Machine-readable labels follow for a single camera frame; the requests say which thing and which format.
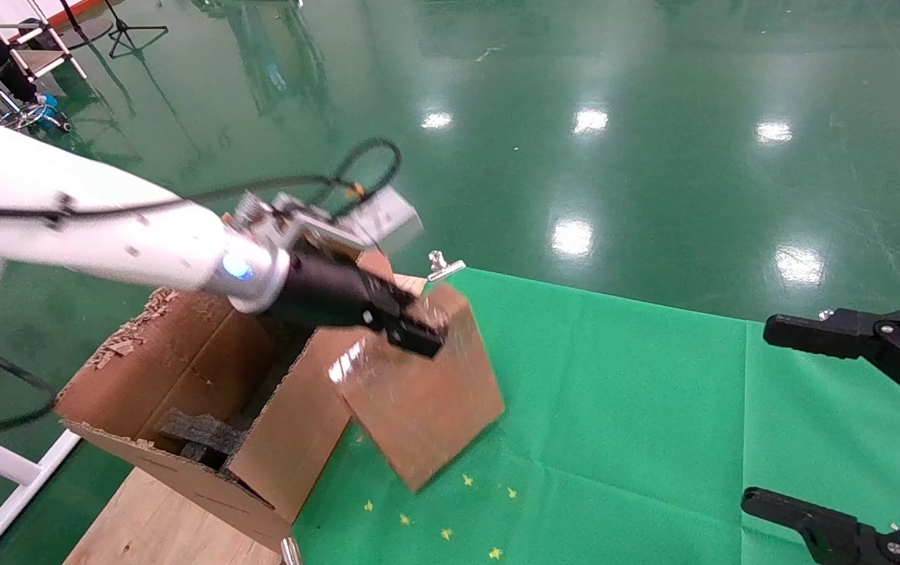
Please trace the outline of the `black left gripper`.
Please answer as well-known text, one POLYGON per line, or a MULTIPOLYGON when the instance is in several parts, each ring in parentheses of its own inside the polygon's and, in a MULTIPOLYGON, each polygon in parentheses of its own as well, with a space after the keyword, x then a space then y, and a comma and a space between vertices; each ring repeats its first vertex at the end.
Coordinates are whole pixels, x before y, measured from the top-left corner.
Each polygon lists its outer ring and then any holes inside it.
POLYGON ((432 359, 447 340, 447 317, 415 303, 395 280, 313 253, 290 254, 269 319, 302 326, 367 326, 396 349, 432 359))

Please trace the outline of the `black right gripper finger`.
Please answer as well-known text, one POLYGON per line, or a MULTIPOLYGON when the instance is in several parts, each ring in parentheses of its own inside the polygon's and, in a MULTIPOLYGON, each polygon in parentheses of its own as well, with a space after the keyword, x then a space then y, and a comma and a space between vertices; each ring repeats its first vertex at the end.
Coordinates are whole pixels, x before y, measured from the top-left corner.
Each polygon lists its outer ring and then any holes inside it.
POLYGON ((772 346, 837 359, 865 359, 900 387, 900 310, 874 314, 838 308, 815 319, 777 314, 764 325, 772 346))
POLYGON ((741 510, 797 532, 817 564, 900 564, 900 529, 881 533, 854 516, 748 487, 741 510))

